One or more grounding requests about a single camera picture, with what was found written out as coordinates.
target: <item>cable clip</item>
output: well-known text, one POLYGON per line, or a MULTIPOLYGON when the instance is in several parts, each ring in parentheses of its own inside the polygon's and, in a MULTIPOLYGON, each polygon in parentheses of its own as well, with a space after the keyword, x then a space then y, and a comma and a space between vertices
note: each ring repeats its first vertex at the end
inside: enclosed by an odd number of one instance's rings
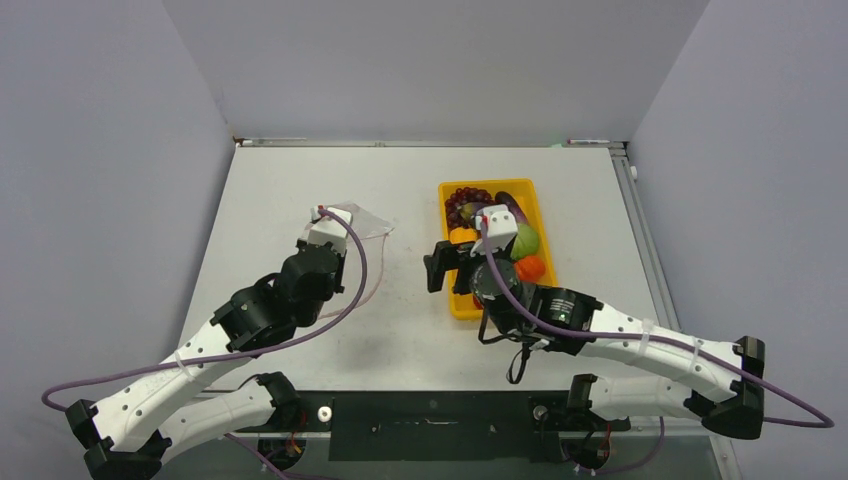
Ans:
POLYGON ((543 338, 543 339, 539 340, 538 342, 534 343, 533 345, 531 345, 530 351, 535 352, 536 350, 542 350, 543 348, 547 347, 550 344, 551 344, 551 342, 549 342, 548 340, 545 340, 543 338))
POLYGON ((692 361, 689 362, 689 368, 686 369, 690 374, 695 371, 695 364, 698 362, 698 353, 701 352, 701 344, 703 340, 697 337, 692 337, 692 345, 695 347, 692 350, 692 361))
POLYGON ((642 319, 642 340, 639 341, 639 356, 644 357, 645 351, 648 350, 648 342, 651 341, 651 332, 654 330, 654 320, 651 318, 642 319))
POLYGON ((188 377, 189 383, 194 383, 194 381, 197 380, 197 377, 195 377, 194 374, 192 374, 191 371, 188 369, 188 367, 183 364, 183 359, 180 357, 179 351, 174 352, 174 360, 176 360, 177 362, 177 368, 179 368, 180 371, 188 377))

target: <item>white zip tie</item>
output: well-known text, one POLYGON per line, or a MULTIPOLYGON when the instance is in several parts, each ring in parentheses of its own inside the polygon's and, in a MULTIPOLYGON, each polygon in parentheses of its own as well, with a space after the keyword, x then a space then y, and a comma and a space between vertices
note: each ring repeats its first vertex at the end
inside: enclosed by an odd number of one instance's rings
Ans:
POLYGON ((692 344, 695 349, 692 351, 692 361, 689 362, 689 368, 686 369, 690 374, 695 371, 695 364, 698 362, 698 353, 701 351, 701 340, 697 337, 692 337, 692 344))
POLYGON ((648 342, 651 340, 651 332, 654 330, 654 325, 653 319, 642 319, 642 340, 639 342, 640 357, 644 357, 645 351, 648 350, 648 342))
POLYGON ((197 377, 195 377, 191 373, 191 371, 188 369, 188 367, 183 365, 183 359, 180 358, 180 352, 179 351, 174 352, 174 360, 176 360, 176 362, 177 362, 177 368, 179 368, 180 371, 182 371, 183 374, 188 377, 189 383, 194 383, 194 381, 197 380, 197 377))

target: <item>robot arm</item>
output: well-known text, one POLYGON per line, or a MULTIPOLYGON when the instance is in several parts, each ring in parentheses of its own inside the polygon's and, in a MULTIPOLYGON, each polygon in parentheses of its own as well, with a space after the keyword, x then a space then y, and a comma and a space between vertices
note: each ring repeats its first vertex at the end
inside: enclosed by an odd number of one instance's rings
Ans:
MULTIPOLYGON (((347 223, 349 212, 330 209, 347 223)), ((190 406, 204 388, 251 357, 183 362, 278 345, 313 325, 324 302, 341 293, 347 231, 313 210, 313 225, 279 273, 237 291, 197 333, 162 363, 178 367, 145 375, 97 402, 65 412, 87 449, 95 480, 150 478, 177 454, 230 431, 279 424, 296 413, 297 394, 281 374, 260 375, 238 391, 190 406)))
POLYGON ((594 424, 630 415, 696 418, 704 427, 722 435, 746 439, 759 437, 763 421, 762 388, 699 358, 699 353, 709 353, 761 378, 764 367, 761 341, 752 337, 737 342, 702 340, 659 327, 649 320, 634 318, 579 292, 521 282, 509 260, 517 233, 515 219, 501 205, 486 207, 482 214, 490 219, 488 238, 500 276, 509 292, 533 315, 565 330, 641 336, 641 341, 571 338, 538 328, 504 296, 483 256, 481 240, 459 245, 439 242, 433 255, 424 257, 428 290, 441 290, 444 272, 457 270, 453 292, 477 297, 483 305, 484 315, 501 334, 495 340, 520 342, 528 354, 544 350, 606 358, 656 375, 615 380, 578 375, 569 391, 567 410, 570 414, 585 415, 594 424), (651 336, 693 345, 695 352, 652 342, 651 336))

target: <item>red grapes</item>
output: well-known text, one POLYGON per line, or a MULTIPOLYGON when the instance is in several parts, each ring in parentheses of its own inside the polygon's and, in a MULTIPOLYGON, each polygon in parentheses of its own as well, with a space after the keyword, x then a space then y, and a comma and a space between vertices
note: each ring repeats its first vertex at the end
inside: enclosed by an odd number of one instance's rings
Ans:
POLYGON ((464 187, 457 188, 454 193, 445 200, 445 216, 447 217, 448 228, 454 229, 459 227, 471 227, 465 219, 459 214, 460 208, 466 203, 479 202, 487 205, 494 205, 495 201, 492 195, 482 188, 464 187))

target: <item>purple eggplant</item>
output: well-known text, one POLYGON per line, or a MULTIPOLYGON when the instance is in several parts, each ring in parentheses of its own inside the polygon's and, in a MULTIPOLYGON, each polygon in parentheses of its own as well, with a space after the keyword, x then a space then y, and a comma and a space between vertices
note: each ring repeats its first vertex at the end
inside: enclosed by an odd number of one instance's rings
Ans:
POLYGON ((523 223, 525 225, 528 224, 527 217, 524 215, 524 212, 521 211, 521 207, 518 206, 518 202, 512 198, 512 195, 506 192, 498 192, 495 195, 495 203, 506 205, 506 208, 512 213, 512 216, 515 217, 515 221, 518 223, 523 223))

